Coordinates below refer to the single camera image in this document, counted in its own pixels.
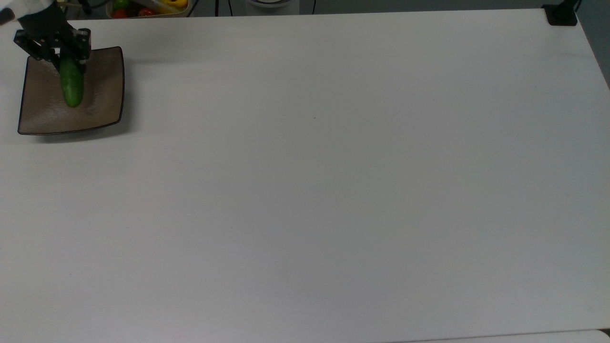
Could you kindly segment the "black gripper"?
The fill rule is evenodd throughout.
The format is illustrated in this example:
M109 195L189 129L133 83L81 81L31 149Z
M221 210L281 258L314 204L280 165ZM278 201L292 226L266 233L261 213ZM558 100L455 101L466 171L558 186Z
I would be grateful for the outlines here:
M72 61L81 73L86 72L92 50L92 32L88 28L72 28L57 4L46 4L38 11L19 17L17 21L22 29L17 30L13 41L30 57L59 65L55 39L66 40L64 59Z

